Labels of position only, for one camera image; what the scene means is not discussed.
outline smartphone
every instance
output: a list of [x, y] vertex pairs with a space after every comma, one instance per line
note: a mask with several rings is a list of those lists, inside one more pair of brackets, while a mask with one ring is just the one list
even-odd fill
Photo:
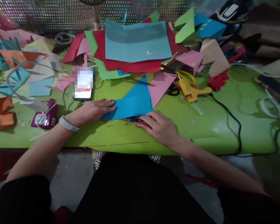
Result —
[[92, 100], [95, 87], [95, 72], [92, 69], [80, 68], [77, 70], [76, 78], [73, 100]]

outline orange paper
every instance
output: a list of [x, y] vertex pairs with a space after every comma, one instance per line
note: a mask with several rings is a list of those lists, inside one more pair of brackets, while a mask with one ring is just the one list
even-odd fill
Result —
[[200, 52], [203, 55], [203, 65], [213, 62], [208, 72], [210, 77], [215, 77], [230, 68], [230, 64], [215, 39], [206, 38], [202, 42]]
[[7, 112], [11, 108], [13, 108], [11, 98], [0, 98], [0, 131], [14, 123], [13, 112]]
[[[28, 51], [15, 51], [15, 50], [0, 50], [4, 60], [8, 67], [14, 68], [18, 63], [24, 61], [35, 62], [40, 55], [46, 55], [39, 52], [28, 52]], [[24, 68], [32, 69], [34, 64], [26, 63], [23, 65]]]

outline right hand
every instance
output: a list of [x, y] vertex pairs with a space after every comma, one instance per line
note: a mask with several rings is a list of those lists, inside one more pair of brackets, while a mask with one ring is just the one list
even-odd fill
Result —
[[152, 129], [144, 124], [136, 124], [136, 127], [142, 128], [155, 140], [175, 152], [178, 151], [178, 146], [180, 146], [181, 142], [186, 140], [177, 133], [173, 121], [159, 110], [151, 111], [146, 116], [141, 116], [140, 119], [145, 121]]

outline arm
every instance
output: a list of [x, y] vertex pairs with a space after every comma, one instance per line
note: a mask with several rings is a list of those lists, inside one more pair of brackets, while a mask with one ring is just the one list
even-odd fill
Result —
[[[115, 101], [106, 99], [87, 102], [74, 112], [66, 115], [65, 119], [72, 125], [79, 127], [97, 121], [104, 114], [115, 110], [116, 107], [109, 108], [114, 103]], [[6, 182], [30, 175], [43, 174], [71, 135], [71, 131], [61, 124], [57, 124], [24, 153], [11, 169]]]
[[137, 127], [145, 130], [161, 144], [187, 158], [218, 186], [267, 195], [261, 186], [245, 173], [181, 137], [172, 120], [162, 112], [152, 111], [140, 118], [152, 129], [143, 124], [137, 124]]

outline black cable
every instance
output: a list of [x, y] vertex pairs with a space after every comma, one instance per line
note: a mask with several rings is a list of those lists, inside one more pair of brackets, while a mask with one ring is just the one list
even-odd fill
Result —
[[275, 148], [276, 150], [272, 153], [258, 153], [258, 154], [253, 154], [253, 155], [249, 155], [249, 156], [238, 156], [238, 154], [241, 154], [242, 153], [242, 139], [240, 137], [240, 132], [242, 130], [242, 125], [241, 123], [239, 122], [238, 119], [235, 118], [235, 116], [230, 112], [230, 110], [224, 105], [222, 104], [221, 102], [219, 102], [212, 93], [209, 94], [218, 104], [220, 104], [222, 107], [225, 108], [225, 110], [230, 114], [230, 116], [239, 124], [239, 131], [238, 131], [238, 139], [239, 139], [239, 148], [238, 148], [238, 152], [237, 153], [231, 153], [231, 154], [220, 154], [220, 155], [217, 155], [217, 156], [236, 156], [236, 157], [241, 157], [241, 158], [245, 158], [245, 157], [251, 157], [251, 156], [263, 156], [263, 155], [272, 155], [272, 154], [276, 154], [279, 152], [279, 145], [278, 145], [278, 134], [280, 132], [280, 128], [275, 132], [275, 135], [274, 135], [274, 145], [275, 145]]

